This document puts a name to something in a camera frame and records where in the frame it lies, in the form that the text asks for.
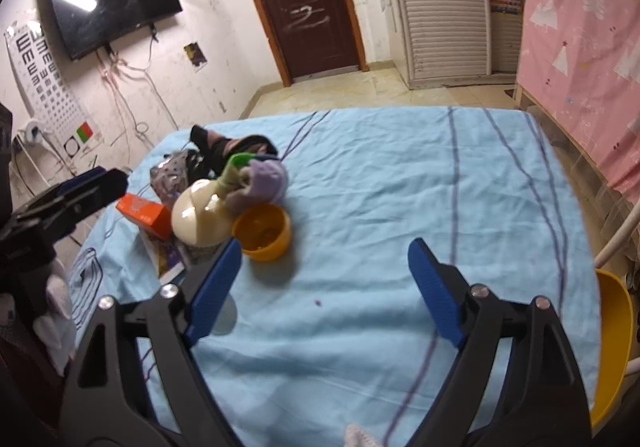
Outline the left white gloved hand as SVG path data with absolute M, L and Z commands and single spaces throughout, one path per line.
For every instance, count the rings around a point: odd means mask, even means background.
M 51 274 L 46 283 L 47 311 L 34 320 L 32 328 L 44 345 L 58 375 L 64 375 L 75 347 L 76 326 L 72 300 L 65 279 Z

